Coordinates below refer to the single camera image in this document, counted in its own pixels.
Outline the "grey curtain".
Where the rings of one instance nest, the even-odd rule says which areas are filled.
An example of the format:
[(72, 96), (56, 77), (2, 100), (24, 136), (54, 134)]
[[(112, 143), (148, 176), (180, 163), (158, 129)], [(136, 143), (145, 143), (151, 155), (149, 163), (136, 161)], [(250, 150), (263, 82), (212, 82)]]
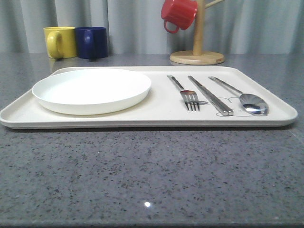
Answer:
[[(43, 28), (106, 27), (113, 54), (166, 54), (190, 49), (193, 28), (170, 34), (161, 0), (3, 0), (1, 52), (43, 53)], [(206, 10), (205, 50), (223, 54), (298, 54), (304, 51), (301, 0), (226, 0)]]

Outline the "white round plate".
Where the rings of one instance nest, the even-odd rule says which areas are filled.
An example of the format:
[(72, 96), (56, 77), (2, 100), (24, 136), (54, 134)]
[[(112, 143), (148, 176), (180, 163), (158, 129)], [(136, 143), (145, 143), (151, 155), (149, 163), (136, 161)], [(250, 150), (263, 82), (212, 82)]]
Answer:
[(142, 73), (111, 68), (64, 72), (40, 80), (32, 93), (45, 108), (63, 114), (106, 114), (132, 107), (152, 82)]

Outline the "yellow mug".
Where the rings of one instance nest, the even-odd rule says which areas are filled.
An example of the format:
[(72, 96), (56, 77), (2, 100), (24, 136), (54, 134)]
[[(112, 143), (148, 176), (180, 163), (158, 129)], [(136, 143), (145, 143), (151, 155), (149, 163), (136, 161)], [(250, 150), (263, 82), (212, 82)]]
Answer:
[(77, 56), (75, 27), (46, 27), (43, 31), (49, 58)]

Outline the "wooden mug tree stand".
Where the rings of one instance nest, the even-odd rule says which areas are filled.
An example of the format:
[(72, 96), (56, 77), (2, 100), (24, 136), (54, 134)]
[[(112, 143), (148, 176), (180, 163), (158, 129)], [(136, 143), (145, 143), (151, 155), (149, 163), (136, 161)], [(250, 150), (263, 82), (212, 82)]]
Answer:
[(221, 53), (203, 51), (205, 9), (220, 2), (221, 0), (213, 0), (206, 4), (204, 0), (197, 0), (198, 11), (195, 17), (193, 49), (172, 53), (170, 61), (187, 65), (213, 65), (225, 61), (225, 57)]

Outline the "beige rabbit print tray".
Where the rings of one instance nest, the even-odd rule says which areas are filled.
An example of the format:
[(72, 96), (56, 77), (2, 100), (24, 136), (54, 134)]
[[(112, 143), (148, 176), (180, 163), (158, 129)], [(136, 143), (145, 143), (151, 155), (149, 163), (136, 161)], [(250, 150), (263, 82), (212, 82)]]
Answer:
[[(100, 128), (100, 127), (275, 127), (291, 124), (297, 111), (246, 76), (241, 71), (224, 66), (131, 66), (129, 70), (147, 75), (152, 87), (147, 97), (128, 109), (99, 115), (68, 115), (42, 107), (31, 91), (16, 99), (0, 113), (0, 122), (15, 129)], [(223, 116), (213, 105), (202, 105), (199, 111), (187, 111), (181, 96), (169, 80), (173, 75), (186, 89), (195, 90), (189, 80), (193, 76), (216, 97), (233, 109), (232, 116)], [(246, 113), (232, 93), (211, 80), (217, 77), (235, 88), (255, 94), (266, 101), (268, 115)]]

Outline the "red ribbed mug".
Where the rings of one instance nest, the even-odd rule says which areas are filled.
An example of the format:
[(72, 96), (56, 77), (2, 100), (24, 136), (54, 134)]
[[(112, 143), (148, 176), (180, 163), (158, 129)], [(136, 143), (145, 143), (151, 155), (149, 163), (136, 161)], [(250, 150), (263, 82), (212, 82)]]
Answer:
[(169, 33), (186, 30), (193, 23), (198, 11), (194, 0), (165, 0), (161, 10), (164, 29)]

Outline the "silver metal fork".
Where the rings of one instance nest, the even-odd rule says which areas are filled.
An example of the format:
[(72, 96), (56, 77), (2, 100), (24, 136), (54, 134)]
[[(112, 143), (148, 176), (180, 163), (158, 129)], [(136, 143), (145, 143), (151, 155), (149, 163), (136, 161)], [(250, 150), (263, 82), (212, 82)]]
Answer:
[(185, 89), (173, 75), (167, 75), (167, 77), (175, 84), (179, 90), (187, 110), (192, 112), (199, 111), (200, 104), (196, 92)]

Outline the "dark blue mug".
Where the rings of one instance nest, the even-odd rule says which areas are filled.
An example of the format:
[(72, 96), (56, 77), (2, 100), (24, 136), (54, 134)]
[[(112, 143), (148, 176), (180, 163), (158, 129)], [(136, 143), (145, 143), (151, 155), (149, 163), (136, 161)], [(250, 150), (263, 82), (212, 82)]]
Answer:
[(108, 57), (105, 27), (78, 27), (76, 32), (77, 55), (83, 59)]

